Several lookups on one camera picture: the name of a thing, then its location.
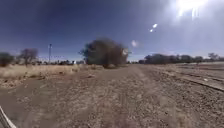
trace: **sky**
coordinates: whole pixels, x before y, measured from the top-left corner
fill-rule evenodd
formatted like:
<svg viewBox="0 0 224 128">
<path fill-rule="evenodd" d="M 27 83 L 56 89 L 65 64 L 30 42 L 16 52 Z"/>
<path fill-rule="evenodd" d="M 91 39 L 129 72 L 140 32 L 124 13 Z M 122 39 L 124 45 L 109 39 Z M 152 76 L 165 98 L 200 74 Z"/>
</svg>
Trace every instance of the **sky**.
<svg viewBox="0 0 224 128">
<path fill-rule="evenodd" d="M 86 43 L 107 37 L 129 48 L 129 60 L 153 53 L 224 55 L 224 1 L 198 0 L 207 3 L 190 8 L 178 1 L 0 0 L 0 51 L 37 48 L 46 60 L 52 44 L 53 60 L 80 60 Z"/>
</svg>

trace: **dirt path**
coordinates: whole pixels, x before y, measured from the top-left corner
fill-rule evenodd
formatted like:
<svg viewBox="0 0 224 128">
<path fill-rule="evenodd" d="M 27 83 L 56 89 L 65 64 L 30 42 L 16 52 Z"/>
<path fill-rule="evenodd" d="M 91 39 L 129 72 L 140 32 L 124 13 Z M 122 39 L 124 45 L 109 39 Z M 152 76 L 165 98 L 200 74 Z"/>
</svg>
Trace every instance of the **dirt path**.
<svg viewBox="0 0 224 128">
<path fill-rule="evenodd" d="M 30 79 L 0 90 L 0 105 L 19 128 L 224 127 L 223 92 L 151 66 Z"/>
</svg>

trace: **dry grass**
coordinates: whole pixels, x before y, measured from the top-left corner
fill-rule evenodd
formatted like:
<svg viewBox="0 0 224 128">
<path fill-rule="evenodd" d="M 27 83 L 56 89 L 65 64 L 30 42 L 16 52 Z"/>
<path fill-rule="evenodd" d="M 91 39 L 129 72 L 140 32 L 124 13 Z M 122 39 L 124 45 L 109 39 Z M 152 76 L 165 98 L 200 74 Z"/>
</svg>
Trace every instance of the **dry grass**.
<svg viewBox="0 0 224 128">
<path fill-rule="evenodd" d="M 48 76 L 55 74 L 72 74 L 79 70 L 73 66 L 9 66 L 0 68 L 0 78 L 16 79 L 20 77 Z"/>
</svg>

